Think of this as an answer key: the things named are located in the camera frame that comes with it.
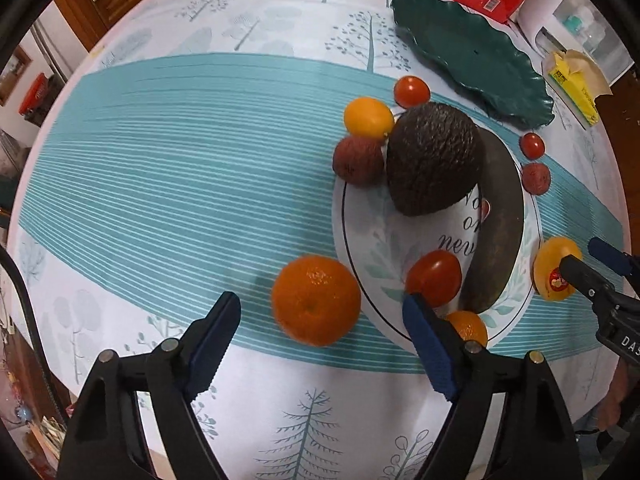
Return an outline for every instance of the avocado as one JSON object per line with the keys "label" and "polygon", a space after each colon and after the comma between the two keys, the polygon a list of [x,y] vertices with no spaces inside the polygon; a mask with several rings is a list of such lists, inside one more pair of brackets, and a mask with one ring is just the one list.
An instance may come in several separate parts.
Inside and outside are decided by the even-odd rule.
{"label": "avocado", "polygon": [[386,148],[386,180],[405,216],[454,205],[480,179],[484,147],[464,112],[441,103],[409,108],[396,122]]}

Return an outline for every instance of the white plate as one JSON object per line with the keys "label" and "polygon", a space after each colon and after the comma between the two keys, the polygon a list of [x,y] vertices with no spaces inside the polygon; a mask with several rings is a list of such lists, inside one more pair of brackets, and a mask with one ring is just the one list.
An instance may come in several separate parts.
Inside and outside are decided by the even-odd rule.
{"label": "white plate", "polygon": [[[520,173],[520,164],[511,156]],[[535,198],[524,190],[522,194],[524,230],[516,263],[500,298],[481,314],[489,334],[488,348],[513,329],[534,291],[530,270],[542,228]],[[332,223],[338,259],[360,283],[362,311],[380,332],[409,352],[415,353],[415,348],[402,323],[401,309],[406,274],[421,256],[444,248],[458,257],[464,280],[478,238],[480,203],[476,186],[445,210],[408,218],[396,211],[386,186],[363,189],[335,180]],[[457,305],[458,296],[442,309],[450,312]]]}

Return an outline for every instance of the yellow lemon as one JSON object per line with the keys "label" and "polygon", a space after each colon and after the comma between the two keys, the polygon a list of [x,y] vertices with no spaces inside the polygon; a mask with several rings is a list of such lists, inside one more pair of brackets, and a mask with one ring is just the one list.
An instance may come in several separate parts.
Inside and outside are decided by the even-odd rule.
{"label": "yellow lemon", "polygon": [[389,107],[373,97],[358,97],[344,109],[344,126],[351,135],[382,141],[394,124]]}

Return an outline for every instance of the cherry tomato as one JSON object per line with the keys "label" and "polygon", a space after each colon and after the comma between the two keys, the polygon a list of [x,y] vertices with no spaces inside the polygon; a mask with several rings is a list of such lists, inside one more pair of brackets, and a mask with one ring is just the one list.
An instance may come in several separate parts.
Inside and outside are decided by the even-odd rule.
{"label": "cherry tomato", "polygon": [[419,292],[433,308],[456,297],[462,284],[460,262],[454,254],[438,249],[421,257],[409,270],[404,290]]}
{"label": "cherry tomato", "polygon": [[402,108],[411,108],[428,102],[431,99],[431,90],[419,77],[406,75],[396,82],[394,99]]}
{"label": "cherry tomato", "polygon": [[536,160],[545,154],[545,141],[530,132],[520,137],[520,149],[529,160]]}

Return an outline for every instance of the banana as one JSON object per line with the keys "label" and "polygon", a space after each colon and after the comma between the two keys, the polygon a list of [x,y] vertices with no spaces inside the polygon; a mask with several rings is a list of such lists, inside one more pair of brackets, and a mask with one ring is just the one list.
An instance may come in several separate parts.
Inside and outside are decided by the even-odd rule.
{"label": "banana", "polygon": [[478,126],[484,144],[484,165],[478,187],[491,213],[478,232],[476,250],[466,272],[459,306],[476,314],[502,294],[518,257],[524,230],[524,199],[513,157],[493,133]]}

